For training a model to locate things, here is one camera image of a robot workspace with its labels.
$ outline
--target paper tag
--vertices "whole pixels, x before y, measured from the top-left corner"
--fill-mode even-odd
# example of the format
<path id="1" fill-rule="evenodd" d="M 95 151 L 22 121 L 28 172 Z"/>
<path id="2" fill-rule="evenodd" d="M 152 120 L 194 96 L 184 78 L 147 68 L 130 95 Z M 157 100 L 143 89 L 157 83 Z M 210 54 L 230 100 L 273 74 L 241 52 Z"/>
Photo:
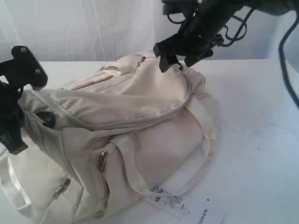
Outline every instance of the paper tag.
<path id="1" fill-rule="evenodd" d="M 187 215 L 182 216 L 180 224 L 221 224 L 225 212 L 211 201 L 193 198 L 188 204 Z"/>
<path id="2" fill-rule="evenodd" d="M 173 193 L 163 187 L 155 187 L 152 192 L 166 193 L 169 194 L 169 197 L 145 196 L 142 200 L 178 218 L 189 212 L 187 210 L 187 205 L 190 202 L 189 196 L 172 196 Z"/>

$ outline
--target bag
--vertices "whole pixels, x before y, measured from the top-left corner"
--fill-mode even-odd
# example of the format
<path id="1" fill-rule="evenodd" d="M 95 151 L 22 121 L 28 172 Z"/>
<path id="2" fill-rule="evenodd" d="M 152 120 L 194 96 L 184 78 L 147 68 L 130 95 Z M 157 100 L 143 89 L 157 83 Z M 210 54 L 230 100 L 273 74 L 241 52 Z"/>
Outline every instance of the bag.
<path id="1" fill-rule="evenodd" d="M 205 162 L 175 194 L 196 184 L 214 153 L 212 101 L 192 68 L 161 73 L 145 51 L 102 67 L 60 90 L 24 91 L 18 155 L 0 148 L 1 185 L 23 215 L 40 224 L 104 219 L 168 177 L 204 140 Z M 55 115 L 46 127 L 38 112 Z"/>

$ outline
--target fabric strap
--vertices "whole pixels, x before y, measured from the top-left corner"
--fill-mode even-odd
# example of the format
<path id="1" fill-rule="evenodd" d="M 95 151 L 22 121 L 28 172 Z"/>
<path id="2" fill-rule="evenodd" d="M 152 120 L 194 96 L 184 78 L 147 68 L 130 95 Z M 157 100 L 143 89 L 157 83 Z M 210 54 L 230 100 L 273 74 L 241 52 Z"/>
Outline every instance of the fabric strap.
<path id="1" fill-rule="evenodd" d="M 206 112 L 205 108 L 198 102 L 198 100 L 195 97 L 191 98 L 186 108 L 198 121 L 204 137 L 210 140 L 210 150 L 203 166 L 201 166 L 198 169 L 196 174 L 184 186 L 173 192 L 173 195 L 177 196 L 189 191 L 195 184 L 197 184 L 203 178 L 215 152 L 214 139 L 216 137 L 216 130 L 213 126 L 212 119 Z M 146 183 L 142 178 L 141 174 L 139 173 L 136 164 L 132 162 L 135 160 L 134 151 L 137 148 L 137 141 L 135 140 L 135 136 L 133 134 L 119 135 L 115 139 L 113 139 L 112 142 L 119 148 L 122 154 L 128 183 L 134 191 L 143 196 L 169 196 L 169 194 L 166 193 L 155 193 L 147 189 Z"/>

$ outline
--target robotic arm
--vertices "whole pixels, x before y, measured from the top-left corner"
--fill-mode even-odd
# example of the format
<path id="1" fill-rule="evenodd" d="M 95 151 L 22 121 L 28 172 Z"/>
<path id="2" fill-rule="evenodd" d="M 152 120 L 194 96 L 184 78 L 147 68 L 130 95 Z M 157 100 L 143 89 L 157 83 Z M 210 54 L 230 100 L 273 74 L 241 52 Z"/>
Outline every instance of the robotic arm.
<path id="1" fill-rule="evenodd" d="M 295 10 L 298 0 L 202 0 L 201 3 L 197 0 L 162 0 L 162 3 L 163 14 L 169 19 L 170 14 L 176 13 L 182 13 L 185 17 L 175 35 L 154 46 L 156 56 L 161 56 L 160 69 L 165 72 L 178 63 L 176 55 L 185 56 L 185 64 L 190 67 L 212 56 L 212 48 L 215 46 L 232 45 L 255 9 L 272 15 L 283 15 Z M 224 39 L 218 33 L 235 12 L 244 6 L 251 7 L 251 10 L 242 21 L 238 34 L 229 44 L 223 44 Z"/>

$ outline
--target black cable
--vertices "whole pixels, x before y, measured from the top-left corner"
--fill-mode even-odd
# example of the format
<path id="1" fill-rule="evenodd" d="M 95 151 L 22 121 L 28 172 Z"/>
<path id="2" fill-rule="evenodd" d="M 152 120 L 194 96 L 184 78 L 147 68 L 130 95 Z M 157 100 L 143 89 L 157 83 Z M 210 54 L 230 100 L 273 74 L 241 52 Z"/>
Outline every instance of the black cable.
<path id="1" fill-rule="evenodd" d="M 279 43 L 279 47 L 278 47 L 278 54 L 279 54 L 280 67 L 281 67 L 285 87 L 288 90 L 288 92 L 289 92 L 291 98 L 293 99 L 295 105 L 299 109 L 299 99 L 298 99 L 298 96 L 297 96 L 296 92 L 294 91 L 294 89 L 293 89 L 293 87 L 290 83 L 290 79 L 289 79 L 289 76 L 288 76 L 288 71 L 287 71 L 286 63 L 285 63 L 285 54 L 284 54 L 285 41 L 288 39 L 290 34 L 293 32 L 293 30 L 297 27 L 297 25 L 299 23 L 299 7 L 298 7 L 298 5 L 295 1 L 293 1 L 293 2 L 294 2 L 294 5 L 296 7 L 296 20 L 293 23 L 293 25 L 288 29 L 288 31 L 285 33 L 284 37 L 281 39 L 281 41 Z"/>
<path id="2" fill-rule="evenodd" d="M 180 22 L 173 21 L 173 20 L 170 18 L 169 14 L 167 15 L 167 18 L 168 18 L 168 20 L 169 20 L 170 22 L 172 22 L 172 23 L 174 23 L 174 24 L 182 24 L 182 23 L 185 22 L 185 20 L 180 21 Z"/>
<path id="3" fill-rule="evenodd" d="M 241 23 L 244 22 L 243 19 L 241 19 L 240 17 L 238 17 L 238 16 L 236 16 L 236 15 L 233 15 L 232 17 L 233 17 L 235 20 L 238 20 L 238 21 L 241 22 Z M 242 40 L 242 39 L 244 38 L 244 36 L 246 35 L 246 33 L 247 33 L 247 24 L 245 23 L 244 26 L 245 26 L 245 32 L 244 32 L 244 34 L 243 34 L 242 36 L 237 37 L 235 41 L 240 41 L 240 40 Z M 231 37 L 228 35 L 228 27 L 227 27 L 227 25 L 225 25 L 224 28 L 226 29 L 226 33 L 225 33 L 225 37 L 226 37 L 226 39 L 228 39 L 229 41 L 232 41 L 233 38 L 231 38 Z"/>
<path id="4" fill-rule="evenodd" d="M 236 34 L 234 35 L 234 37 L 232 38 L 231 42 L 221 44 L 221 45 L 220 45 L 221 47 L 225 47 L 225 48 L 230 47 L 234 42 L 237 41 L 240 32 L 242 31 L 242 29 L 243 29 L 243 27 L 245 26 L 247 20 L 249 19 L 249 17 L 251 16 L 251 14 L 254 12 L 255 9 L 256 9 L 256 8 L 252 8 L 252 9 L 250 9 L 249 12 L 247 13 L 247 15 L 245 16 L 244 20 L 241 19 L 241 20 L 242 20 L 242 24 L 240 25 L 240 27 L 239 27 L 239 29 L 237 30 L 237 32 L 236 32 Z"/>

